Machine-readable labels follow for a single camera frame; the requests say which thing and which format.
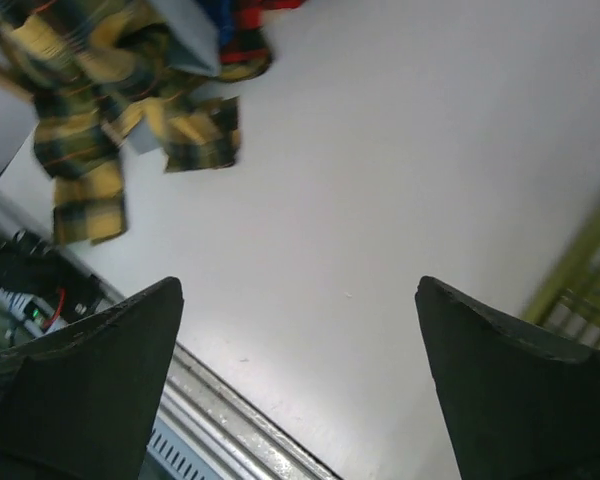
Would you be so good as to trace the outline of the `yellow plaid shirt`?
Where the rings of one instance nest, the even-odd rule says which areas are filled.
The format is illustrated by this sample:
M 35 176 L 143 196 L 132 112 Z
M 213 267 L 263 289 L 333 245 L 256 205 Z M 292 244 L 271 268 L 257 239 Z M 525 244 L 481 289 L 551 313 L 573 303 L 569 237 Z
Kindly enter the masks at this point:
M 127 231 L 119 143 L 140 123 L 169 173 L 234 165 L 237 101 L 195 101 L 204 78 L 169 63 L 172 40 L 147 1 L 0 1 L 0 45 L 31 90 L 33 152 L 54 183 L 56 243 Z

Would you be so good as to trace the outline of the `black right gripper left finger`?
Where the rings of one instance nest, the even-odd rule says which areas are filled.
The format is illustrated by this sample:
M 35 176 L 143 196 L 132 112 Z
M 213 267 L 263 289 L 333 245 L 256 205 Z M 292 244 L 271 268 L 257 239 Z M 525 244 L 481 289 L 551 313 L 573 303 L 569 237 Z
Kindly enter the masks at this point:
M 136 479 L 183 312 L 166 277 L 0 351 L 0 479 Z

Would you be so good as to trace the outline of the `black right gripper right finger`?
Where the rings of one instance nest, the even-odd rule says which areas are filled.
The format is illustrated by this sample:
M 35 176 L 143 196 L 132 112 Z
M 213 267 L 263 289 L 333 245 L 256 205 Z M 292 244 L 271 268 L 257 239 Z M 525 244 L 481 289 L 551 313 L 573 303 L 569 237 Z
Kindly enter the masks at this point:
M 600 479 L 600 350 L 440 280 L 415 303 L 464 479 Z

